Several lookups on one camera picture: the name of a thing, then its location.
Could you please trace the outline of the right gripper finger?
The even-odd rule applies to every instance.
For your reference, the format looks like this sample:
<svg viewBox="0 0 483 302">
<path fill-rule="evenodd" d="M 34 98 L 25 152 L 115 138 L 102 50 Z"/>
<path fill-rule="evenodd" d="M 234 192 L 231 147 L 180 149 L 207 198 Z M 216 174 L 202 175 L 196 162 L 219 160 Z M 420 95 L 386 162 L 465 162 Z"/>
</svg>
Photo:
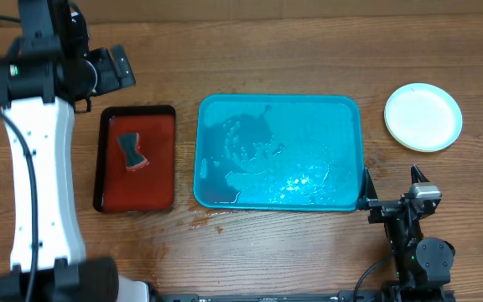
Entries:
<svg viewBox="0 0 483 302">
<path fill-rule="evenodd" d="M 411 167 L 411 181 L 412 187 L 425 185 L 428 183 L 428 178 L 423 174 L 421 169 L 416 164 Z"/>
<path fill-rule="evenodd" d="M 369 206 L 371 202 L 378 202 L 378 196 L 369 169 L 365 167 L 362 171 L 361 188 L 356 205 Z"/>
</svg>

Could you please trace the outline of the light blue plate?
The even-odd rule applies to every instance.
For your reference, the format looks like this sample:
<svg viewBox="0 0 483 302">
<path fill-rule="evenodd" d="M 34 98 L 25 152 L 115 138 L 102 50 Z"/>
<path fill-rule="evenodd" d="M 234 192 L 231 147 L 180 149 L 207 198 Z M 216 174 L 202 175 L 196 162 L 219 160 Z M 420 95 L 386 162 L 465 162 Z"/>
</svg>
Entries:
<svg viewBox="0 0 483 302">
<path fill-rule="evenodd" d="M 448 148 L 460 136 L 463 117 L 456 100 L 427 83 L 396 89 L 383 111 L 387 130 L 401 145 L 431 153 Z"/>
</svg>

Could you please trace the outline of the green plate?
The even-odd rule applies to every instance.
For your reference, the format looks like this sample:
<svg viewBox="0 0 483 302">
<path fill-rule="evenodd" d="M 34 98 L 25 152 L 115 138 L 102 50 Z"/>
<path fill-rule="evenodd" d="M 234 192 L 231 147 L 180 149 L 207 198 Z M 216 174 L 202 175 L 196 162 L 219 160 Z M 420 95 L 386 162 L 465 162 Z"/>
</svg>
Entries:
<svg viewBox="0 0 483 302">
<path fill-rule="evenodd" d="M 437 144 L 426 117 L 429 117 L 426 107 L 417 102 L 393 101 L 385 109 L 390 134 L 403 146 L 415 150 L 427 151 Z"/>
</svg>

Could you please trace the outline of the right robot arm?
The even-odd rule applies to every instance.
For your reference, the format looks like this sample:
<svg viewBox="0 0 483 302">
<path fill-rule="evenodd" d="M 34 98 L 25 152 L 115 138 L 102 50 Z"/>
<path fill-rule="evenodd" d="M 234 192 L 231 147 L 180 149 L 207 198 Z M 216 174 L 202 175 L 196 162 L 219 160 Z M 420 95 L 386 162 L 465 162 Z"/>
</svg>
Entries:
<svg viewBox="0 0 483 302">
<path fill-rule="evenodd" d="M 442 193 L 418 166 L 411 167 L 412 185 L 397 200 L 381 201 L 377 197 L 369 169 L 362 172 L 357 208 L 368 211 L 368 222 L 381 223 L 390 242 L 392 254 L 374 263 L 356 283 L 352 299 L 357 301 L 454 301 L 454 294 L 444 286 L 450 282 L 455 249 L 435 237 L 425 237 L 420 221 L 435 213 Z M 360 287 L 376 268 L 392 260 L 397 279 L 386 281 L 378 291 L 364 294 Z"/>
</svg>

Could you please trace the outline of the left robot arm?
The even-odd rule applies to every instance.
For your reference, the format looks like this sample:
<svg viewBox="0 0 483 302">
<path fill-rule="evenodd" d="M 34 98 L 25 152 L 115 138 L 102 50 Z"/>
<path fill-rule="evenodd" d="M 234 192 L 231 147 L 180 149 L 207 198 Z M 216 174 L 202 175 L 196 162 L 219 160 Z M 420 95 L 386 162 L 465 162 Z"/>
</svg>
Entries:
<svg viewBox="0 0 483 302">
<path fill-rule="evenodd" d="M 85 37 L 19 39 L 0 59 L 0 118 L 11 146 L 15 231 L 0 301 L 150 301 L 153 287 L 88 259 L 75 211 L 75 104 L 135 80 L 124 49 Z"/>
</svg>

